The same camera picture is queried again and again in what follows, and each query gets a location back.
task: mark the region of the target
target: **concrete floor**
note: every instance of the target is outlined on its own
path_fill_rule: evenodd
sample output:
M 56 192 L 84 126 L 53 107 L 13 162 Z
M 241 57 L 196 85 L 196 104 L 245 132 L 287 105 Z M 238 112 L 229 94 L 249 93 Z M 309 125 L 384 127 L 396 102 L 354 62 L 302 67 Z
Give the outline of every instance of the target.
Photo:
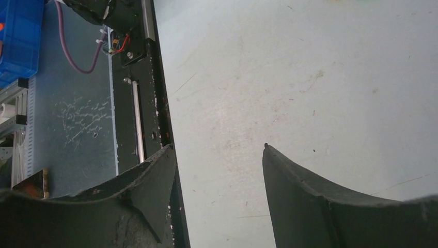
M 155 5 L 192 247 L 275 247 L 266 142 L 363 193 L 438 193 L 437 1 Z

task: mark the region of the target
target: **purple cable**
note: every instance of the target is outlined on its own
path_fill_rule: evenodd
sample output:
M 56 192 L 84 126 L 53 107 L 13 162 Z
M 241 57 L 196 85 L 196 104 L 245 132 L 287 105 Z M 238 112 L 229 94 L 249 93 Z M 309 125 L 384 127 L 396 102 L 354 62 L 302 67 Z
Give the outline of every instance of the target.
M 66 38 L 64 36 L 64 15 L 62 13 L 62 7 L 61 7 L 61 3 L 59 3 L 58 1 L 55 0 L 55 4 L 56 4 L 56 8 L 58 9 L 58 24 L 59 24 L 59 38 L 61 40 L 61 45 L 62 45 L 62 50 L 64 51 L 66 58 L 68 60 L 68 62 L 70 63 L 70 65 L 78 72 L 83 73 L 83 74 L 90 74 L 94 71 L 95 67 L 96 67 L 96 62 L 97 62 L 97 58 L 99 57 L 99 53 L 100 53 L 100 48 L 102 47 L 102 41 L 103 39 L 106 38 L 106 33 L 104 31 L 104 33 L 102 34 L 102 36 L 100 37 L 100 42 L 99 45 L 97 46 L 96 52 L 95 52 L 95 56 L 93 58 L 93 63 L 91 65 L 91 68 L 88 71 L 82 70 L 81 68 L 79 68 L 73 61 L 73 59 L 70 56 L 70 53 L 68 51 L 67 48 L 67 44 L 66 44 Z

